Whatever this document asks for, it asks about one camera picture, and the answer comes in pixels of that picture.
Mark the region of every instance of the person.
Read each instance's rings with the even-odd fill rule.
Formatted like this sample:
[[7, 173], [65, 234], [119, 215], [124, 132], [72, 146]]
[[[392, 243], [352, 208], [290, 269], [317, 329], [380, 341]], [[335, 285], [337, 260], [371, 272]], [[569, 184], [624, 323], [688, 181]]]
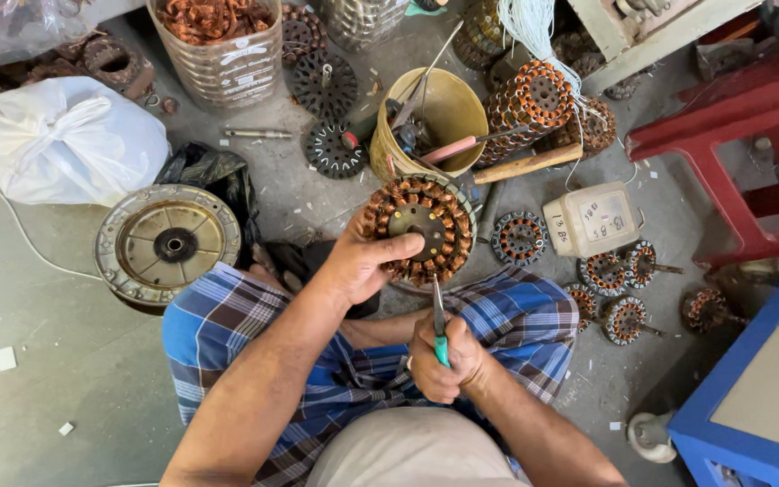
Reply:
[[188, 428], [161, 486], [511, 487], [519, 465], [536, 487], [626, 485], [548, 406], [577, 332], [566, 293], [515, 266], [445, 293], [447, 368], [431, 309], [344, 319], [384, 286], [381, 263], [424, 246], [361, 236], [362, 211], [295, 297], [258, 265], [219, 263], [168, 306]]

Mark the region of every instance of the white paper scrap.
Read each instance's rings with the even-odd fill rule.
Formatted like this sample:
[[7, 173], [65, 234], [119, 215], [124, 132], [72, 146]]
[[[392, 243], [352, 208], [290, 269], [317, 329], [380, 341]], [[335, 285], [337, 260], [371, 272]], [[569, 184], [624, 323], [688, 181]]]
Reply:
[[4, 349], [0, 349], [0, 372], [4, 372], [10, 368], [16, 368], [14, 348], [6, 347]]
[[73, 425], [71, 423], [65, 423], [65, 426], [59, 428], [59, 434], [65, 436], [70, 433], [72, 429]]

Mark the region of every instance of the yellow bucket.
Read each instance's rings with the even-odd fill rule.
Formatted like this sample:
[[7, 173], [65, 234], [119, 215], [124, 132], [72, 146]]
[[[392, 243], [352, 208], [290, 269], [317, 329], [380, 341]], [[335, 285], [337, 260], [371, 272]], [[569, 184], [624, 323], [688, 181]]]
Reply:
[[[412, 161], [402, 152], [387, 123], [386, 100], [388, 98], [405, 100], [414, 91], [420, 74], [425, 70], [426, 68], [414, 69], [396, 80], [377, 111], [377, 127], [370, 146], [371, 170], [384, 181], [414, 172], [435, 174], [417, 161]], [[425, 125], [435, 147], [446, 146], [469, 135], [480, 137], [489, 133], [486, 111], [483, 110], [480, 99], [470, 86], [457, 76], [443, 69], [432, 69], [428, 75], [426, 88], [426, 105], [423, 113], [425, 113]], [[417, 97], [417, 107], [413, 111], [415, 115], [420, 113], [420, 103], [422, 97]], [[477, 144], [441, 161], [438, 167], [450, 176], [458, 177], [480, 158], [485, 146], [485, 142]]]

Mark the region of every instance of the plaid lungi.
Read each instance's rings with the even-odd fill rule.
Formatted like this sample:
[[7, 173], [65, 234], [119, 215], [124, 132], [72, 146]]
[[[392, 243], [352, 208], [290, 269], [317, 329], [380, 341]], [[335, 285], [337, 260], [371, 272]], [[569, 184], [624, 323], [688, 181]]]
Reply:
[[[185, 425], [236, 355], [292, 299], [219, 262], [167, 307], [162, 336]], [[444, 304], [528, 391], [546, 404], [555, 400], [578, 323], [577, 307], [561, 288], [511, 265], [445, 293]], [[336, 333], [255, 484], [304, 484], [333, 436], [364, 414], [398, 405], [443, 405], [417, 390], [402, 367], [407, 356], [407, 345], [354, 350]], [[495, 434], [470, 401], [451, 407]]]

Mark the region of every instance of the concrete floor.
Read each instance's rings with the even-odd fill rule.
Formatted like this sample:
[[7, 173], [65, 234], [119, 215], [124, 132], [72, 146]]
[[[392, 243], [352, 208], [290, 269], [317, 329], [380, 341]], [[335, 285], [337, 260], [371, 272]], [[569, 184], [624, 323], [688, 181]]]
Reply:
[[[144, 48], [157, 70], [157, 93], [182, 104], [178, 115], [162, 118], [172, 146], [191, 139], [217, 146], [219, 127], [307, 133], [313, 118], [291, 104], [286, 88], [266, 105], [230, 119], [197, 110], [176, 81], [147, 18], [120, 17], [107, 27]], [[455, 9], [440, 17], [408, 17], [394, 42], [367, 55], [346, 55], [360, 79], [361, 93], [371, 89], [369, 67], [376, 67], [388, 87], [397, 76], [427, 65], [457, 22]], [[439, 68], [458, 74], [477, 94], [486, 95], [481, 74], [465, 69], [451, 50], [444, 59]], [[622, 138], [630, 128], [676, 108], [666, 96], [696, 83], [689, 60], [688, 50], [679, 51], [665, 60], [653, 78], [646, 77], [632, 100], [609, 102]], [[309, 171], [297, 139], [262, 144], [233, 139], [230, 149], [251, 164], [260, 194], [259, 224], [267, 239], [304, 238], [309, 227], [327, 236], [338, 235], [352, 210], [380, 185], [368, 169], [362, 182], [359, 177], [333, 181]], [[692, 485], [680, 461], [651, 464], [633, 453], [625, 432], [609, 430], [610, 422], [626, 423], [637, 411], [664, 413], [680, 405], [694, 387], [694, 372], [704, 376], [722, 352], [717, 341], [694, 337], [678, 317], [683, 292], [703, 283], [691, 255], [711, 214], [710, 201], [679, 156], [668, 154], [647, 162], [650, 167], [642, 164], [628, 185], [633, 205], [642, 207], [647, 217], [643, 238], [655, 243], [663, 262], [685, 267], [687, 273], [658, 276], [647, 289], [633, 294], [646, 303], [653, 326], [668, 337], [644, 335], [628, 347], [617, 347], [599, 329], [581, 334], [569, 368], [572, 374], [556, 406], [611, 457], [630, 484], [679, 487]], [[568, 168], [562, 168], [514, 179], [499, 214], [541, 213], [544, 203], [564, 193], [567, 175]], [[632, 176], [633, 166], [621, 146], [614, 144], [579, 164], [574, 179], [590, 185], [627, 181]], [[40, 252], [70, 269], [93, 272], [92, 239], [106, 208], [16, 208]], [[297, 208], [302, 212], [294, 214]], [[575, 262], [547, 251], [531, 270], [564, 284], [576, 279]], [[491, 249], [478, 245], [453, 284], [472, 282], [497, 268]], [[424, 304], [388, 289], [380, 315]], [[62, 274], [39, 262], [0, 200], [0, 349], [14, 347], [18, 363], [16, 369], [0, 372], [0, 485], [157, 482], [183, 434], [159, 324], [160, 318], [122, 305], [103, 284]], [[57, 430], [66, 421], [75, 429], [61, 437]]]

